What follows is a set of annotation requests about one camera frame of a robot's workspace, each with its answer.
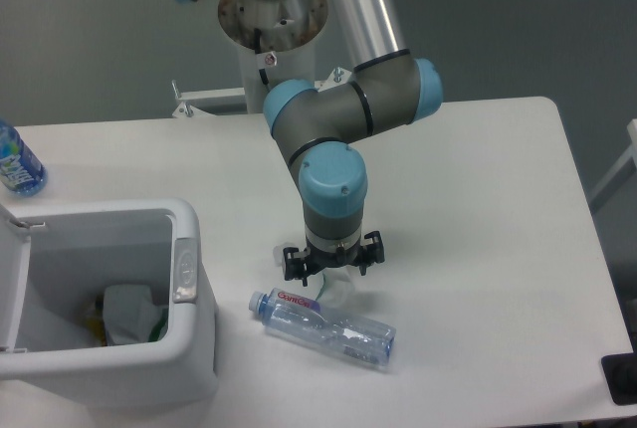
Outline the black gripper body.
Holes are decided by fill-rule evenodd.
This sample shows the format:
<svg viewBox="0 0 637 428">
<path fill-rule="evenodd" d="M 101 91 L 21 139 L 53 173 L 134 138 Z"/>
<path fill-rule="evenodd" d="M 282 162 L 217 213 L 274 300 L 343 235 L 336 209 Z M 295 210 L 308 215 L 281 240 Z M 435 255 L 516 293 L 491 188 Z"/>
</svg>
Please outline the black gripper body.
<svg viewBox="0 0 637 428">
<path fill-rule="evenodd" d="M 360 274 L 366 274 L 368 264 L 362 256 L 360 242 L 355 242 L 348 248 L 338 247 L 329 251 L 320 249 L 307 240 L 307 254 L 304 258 L 304 273 L 318 274 L 326 268 L 356 267 Z"/>
</svg>

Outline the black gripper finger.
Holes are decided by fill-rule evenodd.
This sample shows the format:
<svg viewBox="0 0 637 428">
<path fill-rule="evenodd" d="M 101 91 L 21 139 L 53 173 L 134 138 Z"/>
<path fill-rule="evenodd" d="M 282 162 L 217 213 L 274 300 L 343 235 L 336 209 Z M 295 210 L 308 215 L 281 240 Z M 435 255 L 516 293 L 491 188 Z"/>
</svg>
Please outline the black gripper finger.
<svg viewBox="0 0 637 428">
<path fill-rule="evenodd" d="M 365 243 L 359 246 L 357 254 L 357 267 L 363 277 L 369 267 L 384 263 L 384 244 L 380 232 L 367 233 L 364 241 Z"/>
<path fill-rule="evenodd" d="M 299 280 L 302 283 L 308 281 L 306 250 L 288 246 L 283 249 L 283 277 L 285 281 Z"/>
</svg>

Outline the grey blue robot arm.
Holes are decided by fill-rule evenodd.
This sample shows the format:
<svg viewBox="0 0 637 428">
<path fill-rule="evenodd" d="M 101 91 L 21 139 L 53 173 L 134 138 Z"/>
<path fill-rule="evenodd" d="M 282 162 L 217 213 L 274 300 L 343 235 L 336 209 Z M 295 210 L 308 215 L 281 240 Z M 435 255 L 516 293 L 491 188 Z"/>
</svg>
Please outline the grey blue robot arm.
<svg viewBox="0 0 637 428">
<path fill-rule="evenodd" d="M 284 56 L 306 48 L 329 11 L 353 69 L 343 83 L 317 89 L 304 78 L 308 65 L 292 68 Z M 434 65 L 407 48 L 392 0 L 220 0 L 218 18 L 250 55 L 246 98 L 263 113 L 303 202 L 307 245 L 284 250 L 285 279 L 381 263 L 381 235 L 361 230 L 367 175 L 354 144 L 427 117 L 443 101 Z"/>
</svg>

